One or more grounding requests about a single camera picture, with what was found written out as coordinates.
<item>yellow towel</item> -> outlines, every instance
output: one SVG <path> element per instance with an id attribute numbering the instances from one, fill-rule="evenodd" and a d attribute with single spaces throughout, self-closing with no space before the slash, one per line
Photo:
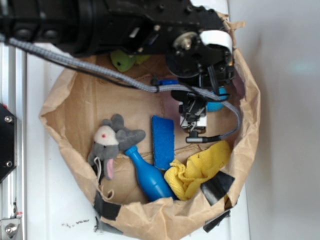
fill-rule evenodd
<path id="1" fill-rule="evenodd" d="M 202 183 L 213 178 L 228 163 L 230 155 L 229 144 L 224 140 L 219 141 L 208 149 L 190 156 L 186 166 L 175 159 L 165 172 L 164 179 L 180 200 L 189 200 Z"/>

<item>brown paper bag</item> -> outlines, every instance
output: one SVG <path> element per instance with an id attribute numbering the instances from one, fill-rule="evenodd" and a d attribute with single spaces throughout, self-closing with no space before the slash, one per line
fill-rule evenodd
<path id="1" fill-rule="evenodd" d="M 225 26 L 233 36 L 234 25 Z M 101 220 L 125 235 L 144 240 L 178 240 L 203 226 L 207 221 L 235 206 L 253 164 L 260 124 L 260 92 L 243 58 L 234 50 L 236 78 L 227 86 L 230 102 L 242 113 L 241 129 L 230 136 L 231 158 L 222 171 L 235 178 L 227 195 L 210 205 L 199 190 L 188 201 L 162 198 L 148 202 L 136 181 L 131 160 L 119 153 L 114 162 L 115 177 L 101 185 L 87 163 L 93 136 L 103 119 L 119 113 L 129 129 L 142 129 L 146 138 L 139 143 L 142 157 L 152 162 L 151 117 L 173 119 L 175 156 L 180 161 L 206 149 L 210 144 L 187 144 L 186 133 L 179 126 L 178 103 L 169 92 L 147 93 L 113 85 L 93 76 L 65 70 L 57 79 L 43 104 L 40 120 L 59 145 L 61 155 L 87 199 L 102 214 Z M 108 56 L 93 56 L 86 61 L 115 70 Z M 126 75 L 148 84 L 153 74 L 170 77 L 163 56 L 152 56 Z M 235 126 L 234 114 L 225 107 L 208 114 L 207 136 L 222 134 Z"/>

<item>white wall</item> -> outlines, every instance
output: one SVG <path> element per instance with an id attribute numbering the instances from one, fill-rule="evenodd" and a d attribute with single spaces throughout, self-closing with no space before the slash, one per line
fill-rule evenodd
<path id="1" fill-rule="evenodd" d="M 246 182 L 252 240 L 320 239 L 320 1 L 229 0 L 260 87 L 256 161 Z"/>

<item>gray plush mouse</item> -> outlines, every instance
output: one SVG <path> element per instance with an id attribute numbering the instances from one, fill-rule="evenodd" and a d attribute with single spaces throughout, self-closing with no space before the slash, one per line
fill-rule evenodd
<path id="1" fill-rule="evenodd" d="M 146 133 L 143 130 L 126 128 L 124 119 L 120 114 L 114 115 L 111 120 L 104 119 L 102 126 L 94 135 L 94 143 L 88 156 L 88 163 L 95 166 L 97 161 L 103 161 L 104 176 L 107 180 L 111 180 L 114 177 L 114 159 L 119 151 L 131 148 L 145 137 Z"/>

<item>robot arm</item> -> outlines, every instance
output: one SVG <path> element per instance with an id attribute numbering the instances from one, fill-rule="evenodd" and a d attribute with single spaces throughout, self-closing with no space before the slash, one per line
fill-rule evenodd
<path id="1" fill-rule="evenodd" d="M 182 102 L 181 126 L 189 142 L 205 132 L 208 98 L 234 77 L 232 40 L 212 9 L 190 0 L 1 0 L 0 33 L 6 39 L 52 43 L 74 57 L 121 49 L 130 55 L 161 54 L 190 92 L 172 91 Z"/>

